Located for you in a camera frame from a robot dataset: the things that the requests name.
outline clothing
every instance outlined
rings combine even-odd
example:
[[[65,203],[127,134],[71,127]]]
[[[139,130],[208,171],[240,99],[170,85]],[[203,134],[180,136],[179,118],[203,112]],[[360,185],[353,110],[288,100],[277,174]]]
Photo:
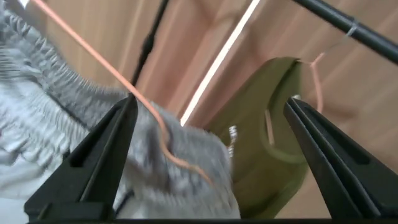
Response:
[[[127,93],[84,80],[40,32],[0,9],[0,198],[25,201]],[[125,218],[239,218],[226,146],[153,105],[170,131],[171,153],[201,167],[215,186],[164,157],[159,125],[138,102],[114,208],[133,190],[136,206]]]
[[[301,186],[307,163],[283,115],[288,97],[299,93],[300,63],[275,58],[260,67],[206,127],[233,151],[233,189],[242,218],[274,218]],[[275,145],[267,138],[265,111]]]

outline black rod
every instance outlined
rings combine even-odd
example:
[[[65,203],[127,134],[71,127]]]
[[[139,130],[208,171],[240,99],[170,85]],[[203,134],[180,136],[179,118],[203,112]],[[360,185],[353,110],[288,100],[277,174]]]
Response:
[[[329,22],[344,33],[347,33],[356,22],[355,18],[352,16],[342,13],[321,0],[293,1]],[[398,65],[398,45],[377,32],[374,32],[367,26],[358,23],[355,31],[351,34],[351,37]]]
[[[148,36],[145,38],[144,44],[142,45],[142,51],[141,55],[139,56],[138,65],[136,67],[136,70],[134,71],[134,74],[132,75],[132,80],[131,80],[131,83],[134,86],[137,84],[139,75],[141,74],[141,70],[145,64],[145,61],[147,60],[148,55],[150,54],[152,48],[154,47],[156,30],[159,27],[160,21],[162,20],[164,11],[166,10],[167,3],[169,3],[169,0],[163,0],[162,3],[160,4],[159,9],[157,10],[154,24],[152,25],[152,28],[150,29],[150,32]]]

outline curtain fold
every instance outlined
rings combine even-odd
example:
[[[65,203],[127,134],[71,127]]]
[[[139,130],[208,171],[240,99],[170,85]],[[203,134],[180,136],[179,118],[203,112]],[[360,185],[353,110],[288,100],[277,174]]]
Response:
[[[47,0],[96,50],[130,79],[160,0]],[[196,88],[250,0],[171,0],[154,50],[137,84],[139,90],[181,117]],[[358,21],[398,41],[398,1],[327,0]],[[31,4],[41,29],[71,66],[100,85],[120,86]],[[205,127],[236,90],[264,62],[276,57],[312,61],[344,33],[293,1],[262,0],[231,47],[198,102],[188,124]],[[318,64],[324,115],[394,171],[398,172],[398,69],[353,39],[333,48]],[[302,70],[302,97],[316,106],[308,67]],[[281,217],[327,215],[309,174]],[[302,206],[303,198],[310,204]]]

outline clothing tag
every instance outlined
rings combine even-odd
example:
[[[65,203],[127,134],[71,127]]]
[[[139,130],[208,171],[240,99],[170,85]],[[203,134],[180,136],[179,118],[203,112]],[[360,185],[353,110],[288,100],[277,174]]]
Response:
[[[228,153],[229,157],[234,156],[234,143],[236,142],[236,139],[238,138],[238,131],[236,130],[236,126],[231,126],[228,128],[229,131],[229,136],[231,138],[231,143],[228,146]]]

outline gray sweater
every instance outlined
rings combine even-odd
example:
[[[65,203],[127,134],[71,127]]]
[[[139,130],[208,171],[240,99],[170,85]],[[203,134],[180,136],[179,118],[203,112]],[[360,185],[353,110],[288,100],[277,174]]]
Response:
[[[90,83],[11,11],[0,10],[0,198],[27,200],[106,112],[127,93]],[[138,119],[114,208],[133,190],[123,218],[239,218],[227,148],[214,135],[181,127],[153,104],[170,130],[170,151],[213,180],[161,153],[159,126],[138,102]]]

